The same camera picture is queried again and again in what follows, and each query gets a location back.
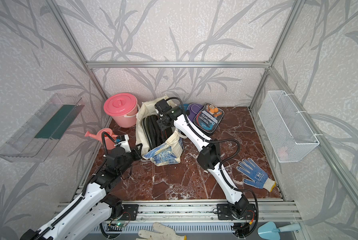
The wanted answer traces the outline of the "black zipper paddle case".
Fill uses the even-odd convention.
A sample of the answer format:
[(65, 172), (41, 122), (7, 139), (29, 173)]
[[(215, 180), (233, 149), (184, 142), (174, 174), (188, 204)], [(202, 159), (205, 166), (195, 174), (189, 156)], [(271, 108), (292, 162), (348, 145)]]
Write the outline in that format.
[(159, 128), (157, 124), (158, 116), (151, 115), (149, 116), (149, 118), (150, 118), (150, 125), (149, 125), (150, 134), (151, 137), (154, 139), (152, 143), (152, 149), (154, 149), (160, 146), (161, 144), (163, 144), (165, 140), (163, 139), (162, 130)]

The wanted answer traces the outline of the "canvas tote bag starry print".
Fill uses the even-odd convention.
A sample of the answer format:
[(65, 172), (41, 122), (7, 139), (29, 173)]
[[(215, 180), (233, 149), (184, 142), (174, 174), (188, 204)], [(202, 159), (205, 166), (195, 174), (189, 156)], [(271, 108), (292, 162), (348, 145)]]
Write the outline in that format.
[(155, 104), (166, 99), (168, 96), (143, 102), (136, 115), (136, 144), (142, 145), (143, 160), (149, 160), (158, 167), (181, 162), (183, 138), (186, 138), (174, 127), (164, 131), (160, 129)]

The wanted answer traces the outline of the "clear paddle case teal paddle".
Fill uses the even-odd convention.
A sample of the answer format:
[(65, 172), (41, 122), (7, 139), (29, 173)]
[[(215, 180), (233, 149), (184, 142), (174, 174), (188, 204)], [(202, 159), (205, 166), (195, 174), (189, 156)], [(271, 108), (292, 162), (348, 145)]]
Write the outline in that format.
[(221, 123), (225, 112), (211, 103), (205, 103), (193, 123), (206, 135), (212, 135)]

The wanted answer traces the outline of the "blue paddle case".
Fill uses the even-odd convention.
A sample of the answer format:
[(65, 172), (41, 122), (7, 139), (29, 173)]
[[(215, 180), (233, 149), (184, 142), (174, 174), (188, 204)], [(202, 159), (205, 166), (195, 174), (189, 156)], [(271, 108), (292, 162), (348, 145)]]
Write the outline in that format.
[(183, 111), (186, 112), (188, 109), (189, 104), (183, 104)]

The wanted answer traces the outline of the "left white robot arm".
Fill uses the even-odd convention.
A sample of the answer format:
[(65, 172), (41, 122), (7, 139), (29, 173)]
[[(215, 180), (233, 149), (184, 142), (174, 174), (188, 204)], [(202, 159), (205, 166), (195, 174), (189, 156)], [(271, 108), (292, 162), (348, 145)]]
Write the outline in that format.
[(108, 219), (121, 217), (125, 210), (122, 200), (111, 195), (123, 180), (123, 174), (141, 160), (142, 144), (105, 151), (100, 168), (84, 185), (82, 192), (66, 208), (38, 230), (27, 230), (23, 240), (81, 240), (96, 226)]

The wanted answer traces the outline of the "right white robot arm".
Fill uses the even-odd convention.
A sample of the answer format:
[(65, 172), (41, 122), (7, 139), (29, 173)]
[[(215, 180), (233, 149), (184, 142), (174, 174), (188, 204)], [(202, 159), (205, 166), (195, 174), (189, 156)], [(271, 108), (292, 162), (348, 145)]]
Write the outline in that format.
[[(248, 190), (238, 189), (224, 168), (224, 163), (239, 153), (240, 143), (236, 139), (212, 140), (206, 136), (189, 120), (183, 102), (178, 97), (159, 100), (155, 109), (158, 114), (157, 123), (162, 130), (175, 127), (196, 146), (199, 151), (198, 164), (208, 171), (221, 187), (233, 217), (242, 219), (249, 207), (249, 201), (244, 194)], [(236, 143), (237, 149), (232, 156), (223, 160), (220, 143), (224, 142)]]

